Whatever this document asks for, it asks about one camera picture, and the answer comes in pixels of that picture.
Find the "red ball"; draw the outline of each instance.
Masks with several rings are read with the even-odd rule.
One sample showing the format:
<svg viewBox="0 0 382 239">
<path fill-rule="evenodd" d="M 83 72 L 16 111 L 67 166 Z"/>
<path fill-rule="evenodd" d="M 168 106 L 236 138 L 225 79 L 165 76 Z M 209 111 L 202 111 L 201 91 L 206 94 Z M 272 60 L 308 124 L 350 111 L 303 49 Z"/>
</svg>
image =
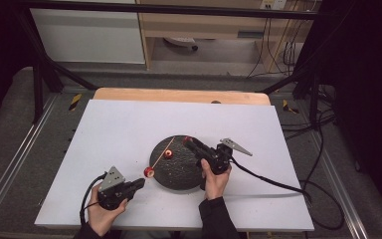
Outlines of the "red ball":
<svg viewBox="0 0 382 239">
<path fill-rule="evenodd" d="M 145 177 L 153 177 L 154 176 L 154 169 L 152 167 L 146 167 L 144 169 L 144 176 Z"/>
</svg>

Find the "metal rod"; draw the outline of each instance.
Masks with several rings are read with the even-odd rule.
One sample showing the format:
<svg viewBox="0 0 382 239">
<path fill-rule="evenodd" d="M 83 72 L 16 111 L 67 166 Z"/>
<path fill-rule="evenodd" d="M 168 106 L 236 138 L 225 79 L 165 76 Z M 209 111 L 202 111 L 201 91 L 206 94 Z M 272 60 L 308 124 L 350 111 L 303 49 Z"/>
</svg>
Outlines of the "metal rod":
<svg viewBox="0 0 382 239">
<path fill-rule="evenodd" d="M 308 119 L 308 108 L 304 102 L 296 101 L 299 111 L 301 112 L 302 117 L 306 122 L 309 122 Z M 320 146 L 320 135 L 318 131 L 312 131 L 311 136 L 315 143 L 315 147 L 319 150 Z M 345 213 L 346 224 L 352 234 L 354 239 L 367 239 L 368 234 L 365 230 L 364 224 L 359 218 L 358 213 L 356 212 L 355 206 L 350 199 L 346 188 L 340 179 L 340 176 L 334 167 L 334 164 L 328 154 L 326 148 L 323 149 L 321 157 L 321 165 L 323 166 L 324 173 L 327 176 L 328 182 L 333 190 L 334 196 L 340 202 L 343 212 Z"/>
<path fill-rule="evenodd" d="M 280 11 L 280 10 L 219 8 L 219 7 L 202 7 L 202 6 L 175 6 L 175 5 L 42 1 L 42 0 L 18 0 L 17 4 L 27 8 L 76 10 L 76 11 L 99 11 L 99 12 L 161 13 L 161 14 L 186 14 L 186 15 L 300 19 L 300 20 L 330 19 L 330 18 L 338 17 L 337 15 L 333 15 L 330 13 L 317 13 L 317 12 L 308 12 L 308 11 L 294 12 L 294 11 Z"/>
<path fill-rule="evenodd" d="M 54 102 L 58 98 L 58 96 L 58 94 L 53 94 L 49 97 L 49 99 L 46 102 L 45 111 L 42 117 L 36 124 L 33 124 L 31 126 L 29 132 L 27 133 L 26 137 L 24 138 L 23 142 L 21 143 L 20 147 L 18 148 L 17 152 L 12 158 L 10 164 L 8 165 L 4 174 L 2 175 L 0 179 L 0 204 L 3 201 L 6 193 L 8 192 L 15 177 L 17 176 L 18 171 L 23 165 L 23 162 L 29 154 L 30 149 L 32 148 L 36 138 L 38 137 L 44 124 L 46 123 L 53 109 Z"/>
</svg>

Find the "small red sphere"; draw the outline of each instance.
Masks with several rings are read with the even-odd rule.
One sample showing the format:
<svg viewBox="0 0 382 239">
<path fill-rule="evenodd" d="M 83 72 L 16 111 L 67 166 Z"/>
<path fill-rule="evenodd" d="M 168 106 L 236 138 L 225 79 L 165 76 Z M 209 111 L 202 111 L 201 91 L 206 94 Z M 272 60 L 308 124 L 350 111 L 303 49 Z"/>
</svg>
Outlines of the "small red sphere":
<svg viewBox="0 0 382 239">
<path fill-rule="evenodd" d="M 144 169 L 144 176 L 145 177 L 153 177 L 154 176 L 154 169 L 152 167 L 146 167 Z"/>
<path fill-rule="evenodd" d="M 163 153 L 163 156 L 164 156 L 164 158 L 166 158 L 166 159 L 170 159 L 170 158 L 172 158 L 172 157 L 173 157 L 173 152 L 172 152 L 172 150 L 170 150 L 170 149 L 165 150 L 164 153 Z"/>
</svg>

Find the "aluminum rail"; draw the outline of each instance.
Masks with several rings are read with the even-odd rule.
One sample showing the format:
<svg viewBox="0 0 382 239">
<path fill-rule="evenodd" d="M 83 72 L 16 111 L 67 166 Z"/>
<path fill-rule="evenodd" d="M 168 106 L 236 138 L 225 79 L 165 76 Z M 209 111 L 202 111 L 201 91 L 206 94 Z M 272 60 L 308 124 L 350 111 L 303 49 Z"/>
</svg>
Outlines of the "aluminum rail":
<svg viewBox="0 0 382 239">
<path fill-rule="evenodd" d="M 14 3 L 25 8 L 99 11 L 99 12 L 159 13 L 159 14 L 184 14 L 184 15 L 300 19 L 300 20 L 331 19 L 331 18 L 338 17 L 338 15 L 331 14 L 331 13 L 318 13 L 318 12 L 309 12 L 309 11 L 280 11 L 280 10 L 220 8 L 220 7 L 202 7 L 202 6 L 200 7 L 200 6 L 97 3 L 97 2 L 73 2 L 73 1 L 42 1 L 42 0 L 18 0 Z"/>
</svg>

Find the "metal bracket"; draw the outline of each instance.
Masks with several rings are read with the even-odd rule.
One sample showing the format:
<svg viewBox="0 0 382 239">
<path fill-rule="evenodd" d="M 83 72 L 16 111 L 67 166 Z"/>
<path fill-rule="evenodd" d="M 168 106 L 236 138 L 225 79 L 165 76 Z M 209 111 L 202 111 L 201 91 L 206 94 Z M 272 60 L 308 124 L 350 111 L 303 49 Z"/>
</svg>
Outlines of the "metal bracket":
<svg viewBox="0 0 382 239">
<path fill-rule="evenodd" d="M 253 156 L 253 154 L 249 151 L 247 151 L 246 149 L 244 149 L 243 147 L 241 147 L 239 144 L 235 143 L 233 140 L 231 140 L 230 138 L 223 138 L 223 139 L 220 139 L 220 142 L 226 146 L 228 146 L 229 148 L 231 149 L 234 149 L 236 151 L 239 151 L 241 153 L 244 153 L 244 154 L 247 154 L 249 156 Z"/>
<path fill-rule="evenodd" d="M 107 173 L 104 181 L 101 183 L 99 192 L 108 190 L 111 187 L 117 186 L 118 184 L 124 183 L 125 177 L 116 169 L 116 167 L 111 167 L 110 171 Z"/>
</svg>

